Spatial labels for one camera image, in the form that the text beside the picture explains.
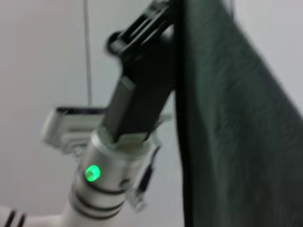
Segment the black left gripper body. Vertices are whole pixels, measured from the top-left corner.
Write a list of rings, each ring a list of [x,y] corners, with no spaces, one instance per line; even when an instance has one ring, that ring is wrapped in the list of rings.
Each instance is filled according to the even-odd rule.
[[[113,142],[139,134],[148,139],[174,88],[172,40],[165,35],[151,46],[120,57],[121,78],[107,108],[104,127]]]

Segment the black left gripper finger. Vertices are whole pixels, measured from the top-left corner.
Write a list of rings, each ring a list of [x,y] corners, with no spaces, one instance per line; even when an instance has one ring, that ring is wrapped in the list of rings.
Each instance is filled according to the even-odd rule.
[[[173,8],[173,5],[170,0],[154,0],[150,3],[150,5],[148,7],[172,7]],[[108,40],[107,40],[107,50],[108,51],[123,51],[123,48],[126,46],[125,42],[123,41],[123,31],[125,31],[125,30],[116,31],[108,38]],[[158,39],[160,36],[151,39],[149,43],[153,42],[153,40],[155,40],[155,39]]]
[[[125,31],[123,56],[146,46],[151,39],[160,36],[171,24],[172,7],[148,7]]]

